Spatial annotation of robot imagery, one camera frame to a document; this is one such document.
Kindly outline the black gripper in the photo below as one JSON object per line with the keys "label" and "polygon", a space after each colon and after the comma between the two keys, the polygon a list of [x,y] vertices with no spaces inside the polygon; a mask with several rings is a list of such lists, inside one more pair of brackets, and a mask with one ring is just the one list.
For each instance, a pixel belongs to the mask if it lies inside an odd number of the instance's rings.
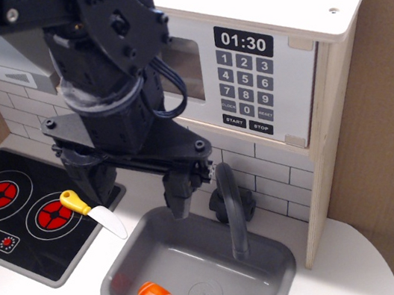
{"label": "black gripper", "polygon": [[213,174],[210,143],[174,119],[184,111],[164,107],[162,77],[169,69],[146,68],[102,95],[63,82],[72,113],[50,117],[41,132],[54,140],[69,177],[94,203],[106,205],[125,168],[163,176],[164,198],[176,220],[190,214],[196,185]]}

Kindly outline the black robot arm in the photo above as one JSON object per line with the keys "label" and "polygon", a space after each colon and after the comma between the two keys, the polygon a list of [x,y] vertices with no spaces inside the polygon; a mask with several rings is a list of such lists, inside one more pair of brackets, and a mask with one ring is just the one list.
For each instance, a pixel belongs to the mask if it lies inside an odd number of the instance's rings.
{"label": "black robot arm", "polygon": [[181,219],[210,180],[211,148],[176,123],[186,98],[164,107],[162,79],[187,94],[160,58],[172,41],[168,23],[154,0],[0,0],[0,35],[43,32],[71,113],[42,131],[70,178],[102,204],[119,168],[160,174],[167,207]]}

